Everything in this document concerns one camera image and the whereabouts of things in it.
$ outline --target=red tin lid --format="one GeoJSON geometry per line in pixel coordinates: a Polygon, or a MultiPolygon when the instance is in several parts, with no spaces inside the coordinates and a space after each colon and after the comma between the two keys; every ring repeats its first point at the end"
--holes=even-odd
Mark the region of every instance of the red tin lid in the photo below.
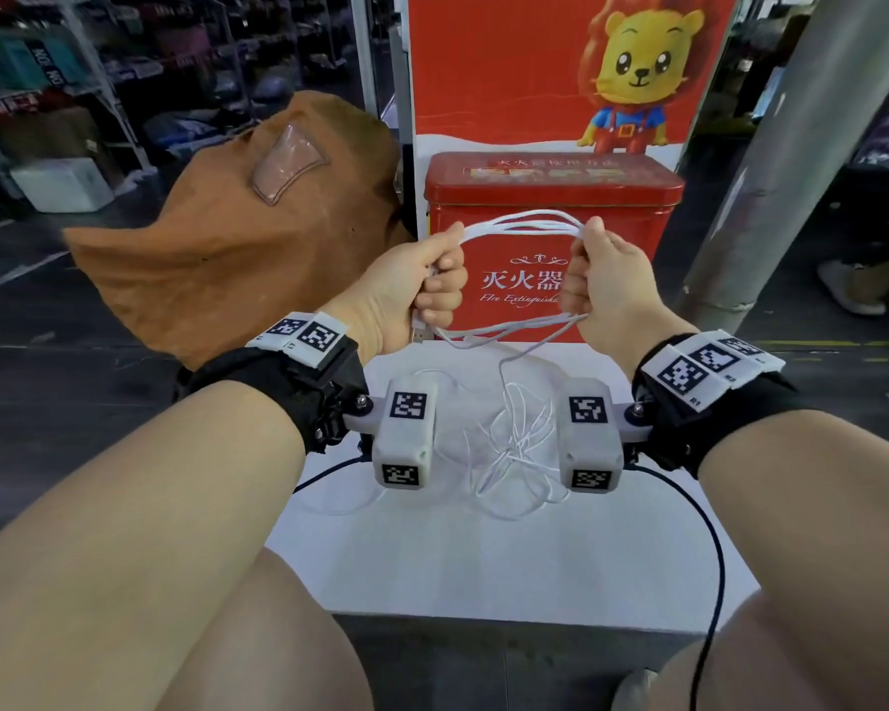
{"type": "Polygon", "coordinates": [[[644,154],[445,152],[431,157],[425,198],[531,209],[669,206],[685,181],[644,154]]]}

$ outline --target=orange cloth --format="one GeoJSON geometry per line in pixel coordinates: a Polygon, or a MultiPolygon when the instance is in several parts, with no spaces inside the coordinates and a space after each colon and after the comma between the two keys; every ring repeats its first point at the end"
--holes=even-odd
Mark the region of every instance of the orange cloth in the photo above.
{"type": "Polygon", "coordinates": [[[300,92],[195,154],[153,225],[65,236],[122,323],[195,370],[285,314],[319,308],[410,240],[392,188],[398,160],[382,122],[300,92]]]}

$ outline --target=shoe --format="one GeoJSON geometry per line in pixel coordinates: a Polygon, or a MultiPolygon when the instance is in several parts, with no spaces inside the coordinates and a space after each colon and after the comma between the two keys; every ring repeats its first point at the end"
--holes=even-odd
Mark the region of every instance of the shoe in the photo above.
{"type": "Polygon", "coordinates": [[[847,294],[849,279],[852,276],[852,264],[843,264],[839,260],[823,262],[816,268],[816,275],[827,287],[833,300],[845,310],[859,316],[882,316],[886,313],[886,304],[878,301],[875,304],[863,304],[853,301],[847,294]]]}
{"type": "Polygon", "coordinates": [[[659,675],[651,669],[633,671],[625,679],[619,681],[609,711],[645,711],[648,691],[659,675]]]}

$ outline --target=human hand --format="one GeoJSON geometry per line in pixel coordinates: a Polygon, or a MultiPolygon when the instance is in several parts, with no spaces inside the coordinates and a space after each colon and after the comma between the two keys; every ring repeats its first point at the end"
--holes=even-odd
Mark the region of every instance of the human hand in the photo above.
{"type": "Polygon", "coordinates": [[[399,244],[373,262],[352,286],[322,311],[349,325],[365,364],[376,355],[398,352],[411,342],[411,309],[427,324],[447,328],[467,284],[461,238],[464,225],[422,241],[399,244]],[[428,276],[434,264],[440,272],[428,276]]]}
{"type": "Polygon", "coordinates": [[[583,339],[612,357],[629,379],[660,341],[698,332],[662,302],[646,253],[606,231],[599,217],[587,222],[570,250],[560,308],[589,315],[579,323],[583,339]]]}

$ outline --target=cartoon character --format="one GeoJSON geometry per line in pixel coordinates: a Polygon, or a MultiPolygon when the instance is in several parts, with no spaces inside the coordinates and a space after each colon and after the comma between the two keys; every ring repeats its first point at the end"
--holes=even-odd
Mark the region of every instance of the cartoon character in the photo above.
{"type": "Polygon", "coordinates": [[[705,57],[698,45],[705,13],[690,7],[683,13],[667,1],[608,0],[593,18],[579,77],[583,93],[601,107],[580,147],[594,145],[596,154],[645,154],[648,145],[668,144],[664,105],[689,81],[689,59],[705,57]]]}

